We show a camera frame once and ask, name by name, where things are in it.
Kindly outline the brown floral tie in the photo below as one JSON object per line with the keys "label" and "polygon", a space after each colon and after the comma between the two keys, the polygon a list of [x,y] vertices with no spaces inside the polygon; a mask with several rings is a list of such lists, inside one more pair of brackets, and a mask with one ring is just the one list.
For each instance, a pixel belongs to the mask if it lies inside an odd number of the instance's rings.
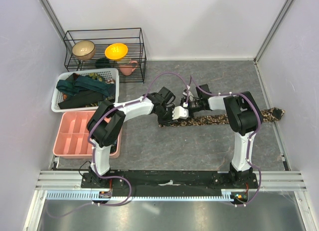
{"label": "brown floral tie", "polygon": [[[262,122],[280,121],[285,114],[285,110],[273,107],[271,109],[262,110]],[[227,114],[223,115],[207,115],[198,116],[187,119],[178,119],[178,126],[201,126],[201,125],[222,125],[229,124]]]}

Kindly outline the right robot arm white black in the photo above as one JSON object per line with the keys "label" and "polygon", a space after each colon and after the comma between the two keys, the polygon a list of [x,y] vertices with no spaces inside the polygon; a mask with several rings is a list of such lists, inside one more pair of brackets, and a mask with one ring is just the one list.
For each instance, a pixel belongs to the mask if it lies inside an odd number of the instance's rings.
{"label": "right robot arm white black", "polygon": [[234,132],[234,155],[227,178],[218,185],[230,184],[234,188],[258,188],[252,166],[252,149],[256,133],[263,123],[262,114],[249,91],[214,96],[207,84],[197,86],[197,99],[188,102],[190,114],[203,110],[225,110]]}

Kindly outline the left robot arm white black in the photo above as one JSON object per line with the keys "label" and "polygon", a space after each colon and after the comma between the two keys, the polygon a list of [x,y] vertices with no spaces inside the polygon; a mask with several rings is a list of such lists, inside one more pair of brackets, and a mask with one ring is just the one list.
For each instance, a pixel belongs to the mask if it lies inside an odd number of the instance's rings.
{"label": "left robot arm white black", "polygon": [[123,124],[133,118],[156,114],[158,122],[172,121],[176,96],[166,87],[125,103],[102,102],[87,123],[88,142],[92,145],[89,174],[99,188],[109,184],[111,145],[117,140]]}

